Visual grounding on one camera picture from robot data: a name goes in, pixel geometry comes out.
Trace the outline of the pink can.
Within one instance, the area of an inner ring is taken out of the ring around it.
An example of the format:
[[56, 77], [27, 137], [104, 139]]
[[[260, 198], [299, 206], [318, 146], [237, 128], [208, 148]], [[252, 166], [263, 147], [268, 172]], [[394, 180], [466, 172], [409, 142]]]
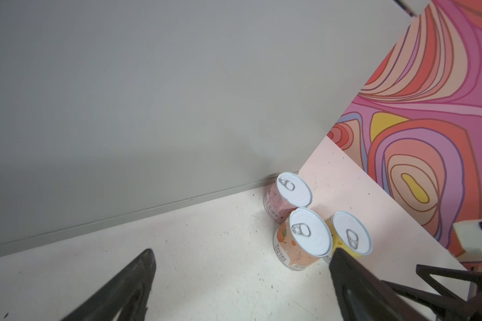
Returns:
[[266, 213], [277, 223], [282, 223], [300, 207], [309, 207], [313, 194], [308, 184], [294, 173], [281, 173], [270, 186], [263, 205]]

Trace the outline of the orange label can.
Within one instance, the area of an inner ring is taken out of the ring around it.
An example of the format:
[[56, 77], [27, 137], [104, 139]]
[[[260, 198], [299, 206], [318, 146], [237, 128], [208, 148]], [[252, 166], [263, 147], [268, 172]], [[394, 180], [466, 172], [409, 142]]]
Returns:
[[316, 212], [300, 207], [281, 223], [273, 237], [279, 261], [293, 271], [302, 271], [333, 250], [333, 237]]

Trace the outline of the grey metal cabinet box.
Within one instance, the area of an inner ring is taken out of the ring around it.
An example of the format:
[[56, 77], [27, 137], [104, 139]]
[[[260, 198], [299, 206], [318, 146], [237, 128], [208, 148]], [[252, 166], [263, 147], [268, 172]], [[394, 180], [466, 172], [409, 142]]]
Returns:
[[0, 1], [0, 257], [298, 171], [394, 1]]

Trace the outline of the yellow can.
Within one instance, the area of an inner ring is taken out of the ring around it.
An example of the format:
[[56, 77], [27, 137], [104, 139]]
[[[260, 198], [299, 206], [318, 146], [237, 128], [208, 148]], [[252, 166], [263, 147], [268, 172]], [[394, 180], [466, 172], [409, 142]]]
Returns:
[[353, 258], [372, 253], [373, 241], [364, 224], [346, 211], [337, 211], [325, 220], [332, 235], [331, 252], [324, 258], [330, 264], [336, 250], [343, 249]]

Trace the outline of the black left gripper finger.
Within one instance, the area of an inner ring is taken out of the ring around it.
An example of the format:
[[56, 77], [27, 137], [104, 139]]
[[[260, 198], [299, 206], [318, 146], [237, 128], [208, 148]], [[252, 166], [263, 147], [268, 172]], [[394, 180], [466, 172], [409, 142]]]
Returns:
[[64, 320], [144, 320], [156, 273], [153, 250], [142, 251]]

